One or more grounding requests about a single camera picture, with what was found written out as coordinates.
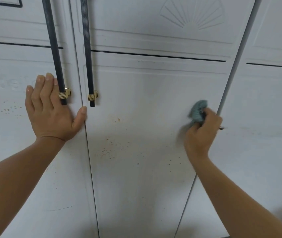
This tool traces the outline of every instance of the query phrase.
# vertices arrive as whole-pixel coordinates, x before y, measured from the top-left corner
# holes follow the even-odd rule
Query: embossed fan pattern
[[[179,27],[193,23],[202,30],[222,24],[223,12],[220,0],[167,0],[160,15]]]

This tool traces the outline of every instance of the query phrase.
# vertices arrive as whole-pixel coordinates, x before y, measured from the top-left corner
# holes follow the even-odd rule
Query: person
[[[81,129],[87,108],[75,119],[58,98],[52,74],[39,75],[34,89],[26,88],[25,107],[36,135],[35,142],[0,162],[0,235],[23,206],[48,165]],[[208,152],[222,118],[206,108],[205,123],[194,124],[186,133],[184,147],[217,214],[234,238],[281,238],[282,222],[258,204],[209,159]]]

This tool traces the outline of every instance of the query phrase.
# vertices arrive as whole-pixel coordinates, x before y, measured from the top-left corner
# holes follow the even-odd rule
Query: cleaning cloth
[[[206,113],[204,109],[207,108],[206,100],[199,100],[191,109],[189,117],[192,119],[192,124],[199,123],[202,125],[205,121]]]

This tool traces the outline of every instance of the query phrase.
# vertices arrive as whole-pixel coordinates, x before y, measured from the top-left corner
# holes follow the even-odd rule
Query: person's left hand
[[[51,73],[39,75],[36,84],[26,88],[25,107],[37,138],[72,139],[83,126],[87,108],[82,107],[75,119],[67,105],[59,99],[57,79]]]

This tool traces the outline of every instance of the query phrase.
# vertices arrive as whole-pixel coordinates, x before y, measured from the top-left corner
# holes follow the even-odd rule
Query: long black door handle
[[[66,98],[68,95],[66,94],[66,91],[65,91],[63,70],[62,70],[60,52],[59,52],[56,31],[55,31],[55,26],[54,26],[51,1],[42,0],[42,3],[43,3],[43,8],[44,8],[48,36],[50,38],[50,43],[51,43],[51,50],[52,50],[52,55],[53,55],[53,60],[54,60],[55,71],[56,71],[56,78],[57,78],[57,82],[59,84],[59,89],[60,89],[59,97],[61,99],[61,103],[63,105],[66,105],[67,104]]]
[[[88,92],[89,92],[88,100],[90,101],[90,107],[95,107],[95,99],[97,97],[97,92],[95,92],[94,90],[94,79],[92,74],[87,0],[80,0],[80,7],[81,7],[82,21],[83,21],[83,40],[85,47],[85,58],[86,58],[87,79],[88,79]]]

